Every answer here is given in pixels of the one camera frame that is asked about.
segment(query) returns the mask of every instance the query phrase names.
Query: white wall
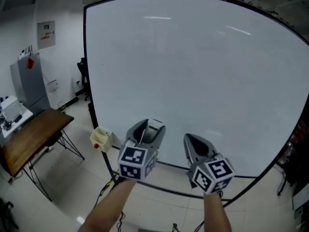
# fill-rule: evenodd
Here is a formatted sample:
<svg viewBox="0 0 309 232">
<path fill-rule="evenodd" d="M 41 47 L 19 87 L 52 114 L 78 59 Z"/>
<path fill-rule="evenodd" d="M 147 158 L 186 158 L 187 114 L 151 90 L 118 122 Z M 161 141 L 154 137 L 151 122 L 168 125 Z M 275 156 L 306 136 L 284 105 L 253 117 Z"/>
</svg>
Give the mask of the white wall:
<svg viewBox="0 0 309 232">
<path fill-rule="evenodd" d="M 34 5 L 0 13 L 0 97 L 15 95 L 10 65 L 32 41 Z"/>
<path fill-rule="evenodd" d="M 39 50 L 43 74 L 59 86 L 48 98 L 58 108 L 75 97 L 81 88 L 76 85 L 81 80 L 76 63 L 84 56 L 83 7 L 82 0 L 36 0 L 0 14 L 0 96 L 15 94 L 10 64 L 21 50 L 32 44 L 37 51 L 37 23 L 55 21 L 56 45 Z"/>
<path fill-rule="evenodd" d="M 74 98 L 76 81 L 81 80 L 76 63 L 84 56 L 83 8 L 82 0 L 36 1 L 35 22 L 56 22 L 56 45 L 39 50 L 44 75 L 58 82 L 59 89 L 48 93 L 54 108 Z"/>
</svg>

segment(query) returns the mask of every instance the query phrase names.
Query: electronic device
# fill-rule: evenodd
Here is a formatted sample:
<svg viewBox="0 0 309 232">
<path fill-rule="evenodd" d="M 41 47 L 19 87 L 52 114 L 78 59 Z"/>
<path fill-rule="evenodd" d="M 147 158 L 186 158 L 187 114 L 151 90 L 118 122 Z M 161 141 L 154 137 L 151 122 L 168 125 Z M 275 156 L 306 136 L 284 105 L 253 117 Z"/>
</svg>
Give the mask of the electronic device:
<svg viewBox="0 0 309 232">
<path fill-rule="evenodd" d="M 2 114 L 0 114 L 0 125 L 3 124 L 4 121 L 5 121 L 5 117 Z"/>
<path fill-rule="evenodd" d="M 22 115 L 18 115 L 16 119 L 14 120 L 14 122 L 17 123 L 18 121 L 22 119 L 22 117 L 23 117 Z"/>
<path fill-rule="evenodd" d="M 10 96 L 1 103 L 3 113 L 7 120 L 14 121 L 22 114 L 19 102 L 16 97 Z"/>
<path fill-rule="evenodd" d="M 12 127 L 12 122 L 10 120 L 5 120 L 3 124 L 3 129 L 8 131 Z"/>
</svg>

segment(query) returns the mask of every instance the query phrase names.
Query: framed poster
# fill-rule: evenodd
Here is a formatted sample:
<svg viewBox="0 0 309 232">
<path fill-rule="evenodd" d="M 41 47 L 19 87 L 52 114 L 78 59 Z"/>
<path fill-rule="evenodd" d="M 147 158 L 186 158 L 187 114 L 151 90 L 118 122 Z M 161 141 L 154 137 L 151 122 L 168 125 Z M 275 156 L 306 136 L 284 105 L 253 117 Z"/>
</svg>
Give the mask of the framed poster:
<svg viewBox="0 0 309 232">
<path fill-rule="evenodd" d="M 38 23 L 38 49 L 56 45 L 55 21 Z"/>
</svg>

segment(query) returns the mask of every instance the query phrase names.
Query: table leg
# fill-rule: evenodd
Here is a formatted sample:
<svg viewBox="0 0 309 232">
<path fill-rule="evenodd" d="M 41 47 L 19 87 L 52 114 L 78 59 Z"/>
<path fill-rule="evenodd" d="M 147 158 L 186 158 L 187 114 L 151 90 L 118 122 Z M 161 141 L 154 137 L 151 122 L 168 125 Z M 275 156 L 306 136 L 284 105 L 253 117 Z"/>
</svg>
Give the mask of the table leg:
<svg viewBox="0 0 309 232">
<path fill-rule="evenodd" d="M 33 161 L 33 163 L 31 164 L 31 166 L 29 166 L 29 168 L 32 169 L 33 166 L 34 166 L 35 164 L 37 164 L 37 162 L 38 162 L 39 160 L 41 160 L 41 158 L 42 158 L 46 153 L 48 153 L 48 152 L 50 152 L 50 151 L 51 151 L 51 150 L 49 149 L 49 147 L 47 147 L 47 149 L 44 150 L 44 151 Z"/>
<path fill-rule="evenodd" d="M 79 152 L 79 150 L 76 148 L 76 146 L 73 144 L 73 142 L 71 141 L 71 139 L 68 137 L 68 135 L 65 133 L 65 131 L 63 130 L 64 134 L 66 135 L 67 140 L 63 134 L 60 136 L 59 140 L 57 141 L 58 144 L 62 145 L 65 149 L 68 149 L 69 151 L 71 151 L 72 153 L 74 153 L 75 155 L 79 156 L 80 158 L 82 158 L 83 160 L 85 160 L 85 158 L 83 157 L 83 155 Z"/>
<path fill-rule="evenodd" d="M 28 165 L 29 165 L 29 170 L 30 170 L 30 173 L 31 173 L 32 178 L 30 177 L 30 175 L 28 174 L 28 172 L 27 172 L 25 169 L 24 169 L 24 172 L 25 172 L 26 175 L 29 177 L 29 179 L 32 181 L 32 183 L 40 190 L 40 192 L 43 193 L 44 196 L 45 196 L 46 198 L 48 198 L 49 201 L 52 201 L 52 199 L 48 196 L 48 193 L 47 193 L 47 191 L 45 190 L 44 186 L 42 185 L 42 183 L 41 183 L 39 177 L 37 176 L 37 173 L 35 172 L 35 170 L 34 170 L 32 164 L 31 164 L 31 161 L 28 163 Z M 42 189 L 36 184 L 36 182 L 35 182 L 35 180 L 34 180 L 34 178 L 33 178 L 33 175 L 32 175 L 32 171 L 34 172 L 35 176 L 37 177 L 37 179 L 38 179 L 38 181 L 39 181 L 40 186 L 41 186 Z"/>
</svg>

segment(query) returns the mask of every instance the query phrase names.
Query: white box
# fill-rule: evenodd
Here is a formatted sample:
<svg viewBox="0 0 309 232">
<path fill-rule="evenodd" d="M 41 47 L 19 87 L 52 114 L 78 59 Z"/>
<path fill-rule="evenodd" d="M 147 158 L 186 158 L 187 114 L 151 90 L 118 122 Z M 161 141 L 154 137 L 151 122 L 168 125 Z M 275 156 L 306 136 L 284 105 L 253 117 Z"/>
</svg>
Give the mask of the white box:
<svg viewBox="0 0 309 232">
<path fill-rule="evenodd" d="M 94 148 L 107 152 L 113 144 L 112 132 L 101 127 L 97 127 L 91 133 L 90 140 Z"/>
<path fill-rule="evenodd" d="M 14 121 L 18 115 L 21 115 L 21 109 L 16 97 L 10 96 L 1 103 L 3 113 L 7 120 Z"/>
</svg>

